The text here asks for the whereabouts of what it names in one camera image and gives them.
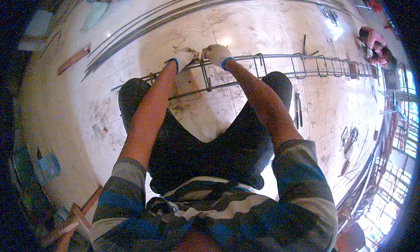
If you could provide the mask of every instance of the bundle of steel rods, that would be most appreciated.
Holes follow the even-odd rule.
[[[215,6],[219,6],[219,5],[222,5],[222,4],[228,4],[228,3],[234,3],[234,2],[243,2],[243,1],[251,1],[251,0],[200,0],[200,1],[197,1],[197,2],[194,2],[194,3],[187,4],[187,5],[182,6],[180,8],[176,8],[172,11],[167,12],[167,13],[164,13],[164,14],[162,14],[162,15],[160,15],[160,16],[158,16],[158,17],[156,17],[156,18],[154,18],[154,19],[152,19],[152,20],[150,20],[150,21],[148,21],[144,24],[142,24],[138,28],[132,30],[131,32],[125,34],[123,37],[118,39],[126,31],[128,31],[130,28],[134,27],[134,25],[140,23],[144,19],[152,16],[153,14],[161,11],[162,9],[165,9],[166,7],[171,6],[171,5],[173,5],[175,3],[178,3],[180,1],[183,1],[183,0],[173,0],[172,2],[166,3],[164,5],[161,5],[160,7],[157,7],[155,9],[153,9],[153,10],[157,9],[157,11],[155,11],[155,12],[151,13],[151,11],[153,11],[153,10],[151,10],[151,11],[145,13],[145,14],[148,14],[148,15],[145,16],[144,18],[140,19],[139,21],[135,22],[130,27],[128,27],[126,30],[124,30],[122,33],[120,33],[117,37],[115,37],[111,42],[109,42],[105,47],[103,47],[95,55],[95,57],[92,59],[92,61],[88,64],[88,67],[85,70],[86,75],[81,81],[83,81],[90,73],[97,70],[97,68],[99,68],[106,60],[108,60],[111,56],[113,56],[119,50],[124,48],[126,45],[130,44],[131,42],[140,38],[141,36],[149,33],[150,31],[159,28],[160,26],[162,26],[164,24],[167,24],[167,23],[169,23],[173,20],[176,20],[177,18],[181,18],[181,17],[186,16],[188,14],[192,14],[194,12],[203,10],[205,8],[215,7]],[[286,0],[286,1],[295,1],[295,2],[310,3],[310,4],[318,4],[318,2],[314,2],[312,0]],[[318,0],[318,1],[323,1],[325,3],[331,4],[331,5],[328,5],[328,4],[323,3],[323,6],[325,6],[325,7],[343,12],[347,15],[352,15],[348,10],[346,10],[342,6],[341,3],[339,3],[335,0]],[[130,21],[128,24],[134,22],[138,18]]]

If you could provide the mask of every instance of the leg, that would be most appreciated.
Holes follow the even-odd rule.
[[[290,109],[293,87],[289,78],[280,72],[271,72],[262,81]],[[231,126],[206,147],[208,150],[203,161],[214,171],[213,176],[237,179],[256,189],[264,186],[260,173],[274,154],[273,144],[267,129],[248,102]]]
[[[137,106],[149,88],[150,85],[139,78],[133,78],[121,87],[118,102],[127,133]],[[167,109],[149,160],[152,190],[164,194],[166,189],[175,188],[184,183],[186,177],[194,175],[194,171],[185,173],[183,168],[187,163],[197,163],[195,149],[202,144]]]

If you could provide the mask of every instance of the tiled floor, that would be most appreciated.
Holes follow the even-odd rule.
[[[82,2],[60,25],[60,38],[51,43],[41,58],[39,54],[33,55],[21,92],[22,117],[31,157],[36,158],[39,145],[43,152],[54,152],[60,162],[61,176],[46,187],[56,204],[69,208],[77,201],[82,205],[98,184],[105,184],[126,138],[118,90],[111,89],[130,78],[160,71],[173,54],[172,46],[181,43],[181,48],[189,46],[200,51],[218,43],[227,45],[234,56],[293,54],[302,52],[303,36],[307,34],[307,53],[319,50],[326,57],[364,62],[354,44],[354,35],[364,23],[346,0],[338,1],[355,16],[338,12],[339,27],[331,25],[313,4],[264,0],[212,7],[176,19],[127,45],[82,83],[87,64],[96,54],[57,76],[57,68],[85,45],[91,43],[92,50],[95,49],[120,27],[128,28],[133,18],[168,1],[171,0],[112,2],[88,32],[80,30],[90,12],[90,5]],[[142,23],[196,1],[199,0],[177,3]],[[251,62],[242,63],[255,72]],[[306,60],[305,65],[307,69],[316,69],[314,60]],[[281,59],[267,59],[266,66],[269,72],[292,71],[291,64]],[[213,86],[233,78],[214,66],[207,67],[207,73]],[[304,126],[299,132],[305,139],[315,140],[319,165],[335,202],[339,202],[372,149],[383,103],[376,103],[371,87],[378,90],[383,86],[378,87],[371,78],[356,81],[346,77],[310,77],[292,79],[292,83],[302,100]],[[176,94],[204,88],[201,70],[179,76],[176,87]],[[194,136],[211,141],[229,127],[245,102],[241,88],[231,86],[179,98],[170,103],[170,109]],[[294,102],[290,114],[294,118]],[[357,126],[360,135],[350,157],[349,173],[338,177],[344,164],[340,136],[345,126],[349,129]],[[266,184],[261,193],[278,198],[270,166],[263,177]],[[153,194],[150,188],[148,192],[150,198]]]

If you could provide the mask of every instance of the forearm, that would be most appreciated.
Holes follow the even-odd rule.
[[[234,60],[227,60],[225,69],[239,82],[258,119],[271,135],[275,147],[286,140],[303,139],[294,128],[286,106],[267,84]]]
[[[137,160],[147,169],[152,147],[165,119],[175,76],[176,62],[170,61],[137,107],[120,157]]]

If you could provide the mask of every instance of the blue glove cuff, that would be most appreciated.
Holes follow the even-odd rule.
[[[171,60],[175,60],[175,62],[176,62],[176,74],[178,74],[178,72],[179,72],[179,65],[178,65],[178,61],[175,58],[169,59],[166,62],[166,64],[168,64]]]
[[[235,59],[234,59],[234,58],[232,58],[232,57],[225,58],[225,59],[222,61],[222,69],[224,69],[224,70],[225,70],[225,62],[226,62],[226,60],[228,60],[228,59],[235,60]]]

